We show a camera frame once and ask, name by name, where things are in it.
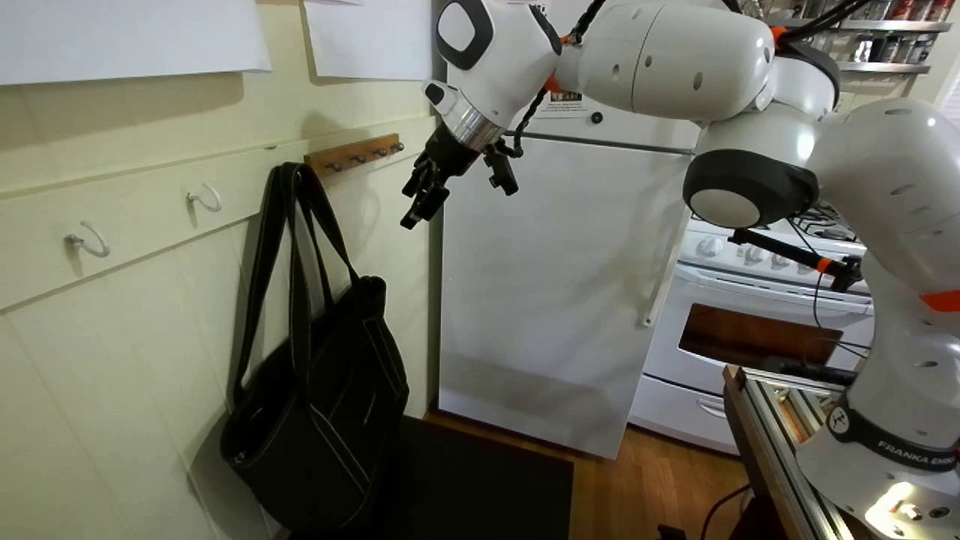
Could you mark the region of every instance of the white refrigerator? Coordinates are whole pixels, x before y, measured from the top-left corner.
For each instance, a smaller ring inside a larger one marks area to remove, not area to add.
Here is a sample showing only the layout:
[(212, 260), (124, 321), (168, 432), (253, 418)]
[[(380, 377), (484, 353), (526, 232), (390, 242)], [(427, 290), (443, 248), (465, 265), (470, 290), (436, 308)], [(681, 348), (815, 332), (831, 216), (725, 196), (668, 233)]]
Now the white refrigerator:
[(439, 407), (615, 460), (699, 128), (553, 101), (529, 133), (516, 196), (484, 162), (450, 182)]

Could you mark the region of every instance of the black handbag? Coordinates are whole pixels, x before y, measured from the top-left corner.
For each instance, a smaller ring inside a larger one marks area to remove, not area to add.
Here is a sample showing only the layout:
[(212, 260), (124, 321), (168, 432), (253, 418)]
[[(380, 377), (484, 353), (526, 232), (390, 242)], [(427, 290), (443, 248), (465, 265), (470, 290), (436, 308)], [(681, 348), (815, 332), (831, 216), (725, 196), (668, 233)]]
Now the black handbag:
[[(292, 335), (244, 385), (281, 232), (292, 238)], [(347, 290), (337, 299), (319, 238), (331, 239), (351, 272)], [(288, 532), (346, 532), (371, 517), (409, 402), (383, 297), (383, 279), (358, 277), (313, 170), (273, 168), (240, 312), (221, 460)]]

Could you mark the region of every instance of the coat hook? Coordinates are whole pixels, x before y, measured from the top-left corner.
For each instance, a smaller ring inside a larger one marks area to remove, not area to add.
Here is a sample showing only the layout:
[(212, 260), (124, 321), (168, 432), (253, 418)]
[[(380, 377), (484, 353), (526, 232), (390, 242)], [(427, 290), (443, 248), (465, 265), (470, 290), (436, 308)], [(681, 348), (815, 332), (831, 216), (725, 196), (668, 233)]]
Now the coat hook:
[(186, 201), (188, 201), (191, 208), (202, 204), (204, 211), (218, 213), (218, 211), (221, 211), (221, 196), (218, 196), (212, 186), (207, 186), (207, 182), (202, 182), (202, 189), (204, 189), (204, 193), (186, 193)]
[(80, 227), (87, 227), (87, 233), (93, 238), (93, 242), (80, 233), (67, 233), (67, 247), (73, 248), (85, 248), (91, 252), (93, 258), (109, 258), (110, 255), (110, 242), (103, 239), (103, 233), (91, 224), (91, 222), (80, 222)]

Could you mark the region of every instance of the beadboard wall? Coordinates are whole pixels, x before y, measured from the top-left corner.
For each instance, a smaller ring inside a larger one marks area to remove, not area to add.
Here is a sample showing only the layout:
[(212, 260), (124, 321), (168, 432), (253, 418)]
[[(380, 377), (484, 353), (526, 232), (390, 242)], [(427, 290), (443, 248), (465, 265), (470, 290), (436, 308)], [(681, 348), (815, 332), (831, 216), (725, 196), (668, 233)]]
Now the beadboard wall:
[[(0, 536), (276, 536), (215, 454), (238, 282), (268, 170), (400, 133), (331, 176), (353, 265), (390, 282), (409, 413), (429, 392), (429, 242), (400, 196), (421, 85), (316, 81), (299, 0), (263, 0), (271, 73), (0, 86)], [(221, 211), (188, 204), (215, 189)], [(67, 233), (110, 247), (95, 258)], [(285, 335), (285, 260), (261, 351)]]

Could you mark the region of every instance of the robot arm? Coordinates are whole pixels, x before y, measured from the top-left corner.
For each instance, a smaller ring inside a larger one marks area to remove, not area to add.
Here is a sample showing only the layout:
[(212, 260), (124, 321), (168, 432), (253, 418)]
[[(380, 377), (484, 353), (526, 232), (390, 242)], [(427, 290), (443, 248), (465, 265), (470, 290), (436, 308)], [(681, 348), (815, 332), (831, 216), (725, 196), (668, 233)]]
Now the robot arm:
[(697, 121), (684, 199), (704, 222), (753, 227), (833, 204), (870, 252), (876, 340), (831, 430), (797, 450), (800, 472), (879, 533), (956, 540), (960, 133), (947, 121), (909, 101), (831, 118), (827, 64), (773, 53), (766, 23), (722, 10), (611, 0), (586, 38), (560, 44), (526, 0), (454, 0), (439, 42), (454, 85), (427, 90), (442, 125), (405, 186), (405, 224), (429, 219), (480, 152), (509, 176), (500, 134), (548, 77)]

